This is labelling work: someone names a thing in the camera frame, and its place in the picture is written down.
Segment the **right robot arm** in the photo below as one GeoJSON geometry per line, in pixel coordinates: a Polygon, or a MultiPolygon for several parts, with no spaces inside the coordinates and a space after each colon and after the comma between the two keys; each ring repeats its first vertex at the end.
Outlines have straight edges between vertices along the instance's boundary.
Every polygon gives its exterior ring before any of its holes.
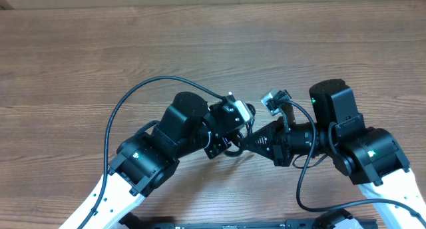
{"type": "Polygon", "coordinates": [[[388,228],[424,228],[425,202],[420,194],[410,162],[394,136],[383,128],[367,127],[358,111],[352,89],[342,79],[330,79],[309,89],[314,116],[298,124],[295,103],[287,91],[271,91],[262,104],[271,115],[281,113],[240,143],[242,150],[255,152],[275,166],[290,166],[295,157],[308,160],[319,154],[330,157],[335,168],[349,177],[365,196],[363,200],[312,208],[301,201],[300,192],[307,169],[301,167],[296,192],[300,208],[319,212],[311,228],[364,228],[348,211],[349,207],[371,204],[388,228]]]}

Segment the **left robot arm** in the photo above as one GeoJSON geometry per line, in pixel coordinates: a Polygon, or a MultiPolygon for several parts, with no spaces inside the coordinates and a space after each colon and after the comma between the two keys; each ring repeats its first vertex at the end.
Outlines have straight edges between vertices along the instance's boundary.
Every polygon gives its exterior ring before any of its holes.
{"type": "Polygon", "coordinates": [[[254,119],[251,106],[228,95],[209,105],[191,92],[178,93],[160,121],[122,142],[91,195],[62,228],[116,228],[176,171],[180,158],[204,150],[214,158],[239,140],[254,119]]]}

